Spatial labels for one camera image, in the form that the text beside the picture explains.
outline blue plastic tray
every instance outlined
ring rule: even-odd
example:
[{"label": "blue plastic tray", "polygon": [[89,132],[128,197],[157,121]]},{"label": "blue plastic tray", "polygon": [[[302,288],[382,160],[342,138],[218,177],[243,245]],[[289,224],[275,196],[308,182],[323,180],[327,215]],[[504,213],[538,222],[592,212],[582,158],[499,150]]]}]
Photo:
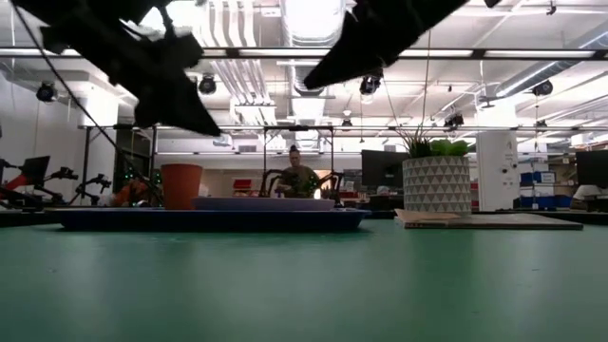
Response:
[{"label": "blue plastic tray", "polygon": [[114,232],[340,232],[359,227],[368,211],[165,211],[151,208],[57,209],[48,214],[68,230]]}]

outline green tabletop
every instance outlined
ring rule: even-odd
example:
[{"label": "green tabletop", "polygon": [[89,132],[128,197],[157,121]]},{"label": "green tabletop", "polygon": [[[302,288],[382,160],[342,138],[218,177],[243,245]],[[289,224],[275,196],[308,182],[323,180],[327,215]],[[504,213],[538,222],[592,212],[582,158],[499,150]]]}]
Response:
[{"label": "green tabletop", "polygon": [[608,338],[608,229],[362,227],[338,235],[0,229],[0,341]]}]

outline black monitor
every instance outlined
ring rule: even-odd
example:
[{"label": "black monitor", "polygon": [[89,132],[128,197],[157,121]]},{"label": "black monitor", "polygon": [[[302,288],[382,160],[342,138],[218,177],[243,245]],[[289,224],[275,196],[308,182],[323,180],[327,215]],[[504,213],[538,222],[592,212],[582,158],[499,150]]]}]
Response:
[{"label": "black monitor", "polygon": [[403,187],[403,161],[408,153],[361,151],[361,183],[367,186]]},{"label": "black monitor", "polygon": [[50,156],[29,158],[21,166],[21,174],[28,179],[28,185],[42,185],[45,182]]},{"label": "black monitor", "polygon": [[580,185],[608,186],[608,150],[577,152],[577,174]]}]

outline orange flower pot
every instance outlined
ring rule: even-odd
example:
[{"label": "orange flower pot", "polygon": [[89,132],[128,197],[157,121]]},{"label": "orange flower pot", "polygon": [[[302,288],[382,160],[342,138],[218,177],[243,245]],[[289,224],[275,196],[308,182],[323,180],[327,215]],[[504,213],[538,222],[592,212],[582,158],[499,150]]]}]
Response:
[{"label": "orange flower pot", "polygon": [[192,199],[199,195],[202,167],[192,164],[161,166],[162,195],[167,210],[193,210]]}]

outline green plant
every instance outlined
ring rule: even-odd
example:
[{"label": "green plant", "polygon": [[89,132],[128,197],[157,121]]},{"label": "green plant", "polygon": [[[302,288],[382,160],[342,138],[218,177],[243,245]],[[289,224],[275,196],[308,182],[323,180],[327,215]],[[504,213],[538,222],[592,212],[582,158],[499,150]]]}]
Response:
[{"label": "green plant", "polygon": [[468,152],[468,144],[463,141],[451,142],[448,139],[431,141],[425,137],[422,125],[414,133],[400,132],[404,147],[413,159],[433,156],[462,157]]},{"label": "green plant", "polygon": [[430,142],[430,149],[433,156],[462,157],[468,152],[468,144],[463,141],[451,142],[448,139],[441,139]]},{"label": "green plant", "polygon": [[418,125],[413,134],[406,131],[400,132],[404,146],[409,152],[410,158],[424,158],[433,156],[430,139],[426,138],[422,125]]}]

